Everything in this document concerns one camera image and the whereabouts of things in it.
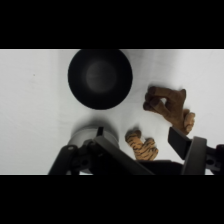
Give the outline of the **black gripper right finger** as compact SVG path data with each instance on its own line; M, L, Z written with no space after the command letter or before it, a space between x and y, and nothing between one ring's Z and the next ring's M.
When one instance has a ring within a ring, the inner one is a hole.
M168 143L184 161L182 175L204 175L206 170L224 175L224 144L211 148L205 138L189 139L174 127L169 129Z

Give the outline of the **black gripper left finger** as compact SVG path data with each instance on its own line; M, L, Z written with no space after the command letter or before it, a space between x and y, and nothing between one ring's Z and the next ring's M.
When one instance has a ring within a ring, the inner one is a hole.
M49 175L152 175L152 172L119 149L118 141L103 127L74 134L61 148Z

